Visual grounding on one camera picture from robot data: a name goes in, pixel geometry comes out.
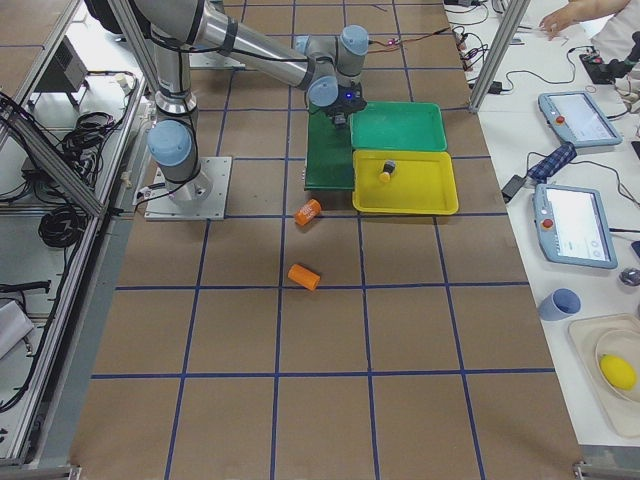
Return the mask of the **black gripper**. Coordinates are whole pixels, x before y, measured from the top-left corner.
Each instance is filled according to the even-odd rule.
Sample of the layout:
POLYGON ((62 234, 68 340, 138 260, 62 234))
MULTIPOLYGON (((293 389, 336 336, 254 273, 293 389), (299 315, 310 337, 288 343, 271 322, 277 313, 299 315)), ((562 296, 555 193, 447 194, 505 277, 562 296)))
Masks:
POLYGON ((324 113, 328 117, 336 117, 339 115, 348 117, 353 113, 364 110, 366 106, 367 102, 363 97, 361 85, 339 85, 336 100, 324 108, 324 113))

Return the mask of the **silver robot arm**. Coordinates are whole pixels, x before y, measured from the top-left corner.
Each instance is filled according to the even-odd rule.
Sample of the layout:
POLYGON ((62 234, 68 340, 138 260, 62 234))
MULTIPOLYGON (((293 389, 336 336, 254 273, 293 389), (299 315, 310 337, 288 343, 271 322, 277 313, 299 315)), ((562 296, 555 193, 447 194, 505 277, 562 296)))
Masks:
POLYGON ((147 144, 175 202, 202 201, 215 185, 198 153, 190 54, 213 51, 296 87, 337 127, 366 106, 361 72, 369 34, 360 25, 332 37, 301 36, 288 47, 206 1, 139 1, 136 7, 150 23, 159 82, 159 121, 147 144))

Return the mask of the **person's hand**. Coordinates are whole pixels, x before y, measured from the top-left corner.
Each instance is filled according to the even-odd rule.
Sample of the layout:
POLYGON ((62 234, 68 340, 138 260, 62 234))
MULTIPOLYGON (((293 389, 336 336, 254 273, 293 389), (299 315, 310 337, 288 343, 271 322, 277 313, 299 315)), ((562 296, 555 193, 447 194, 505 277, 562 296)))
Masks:
POLYGON ((549 40, 556 38, 567 27, 576 22, 575 13, 571 5, 566 5, 543 17, 539 23, 539 29, 549 40))

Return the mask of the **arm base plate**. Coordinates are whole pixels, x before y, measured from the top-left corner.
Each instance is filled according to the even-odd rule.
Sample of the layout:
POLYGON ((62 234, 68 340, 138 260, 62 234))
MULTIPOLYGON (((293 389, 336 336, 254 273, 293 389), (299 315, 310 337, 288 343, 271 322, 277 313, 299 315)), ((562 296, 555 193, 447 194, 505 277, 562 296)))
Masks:
POLYGON ((246 65, 216 52, 191 53, 189 55, 192 70, 245 70, 246 65))
POLYGON ((167 183, 160 168, 156 169, 161 184, 145 196, 144 218, 147 221, 222 220, 232 169, 232 158, 200 157, 200 172, 189 183, 178 186, 167 183))

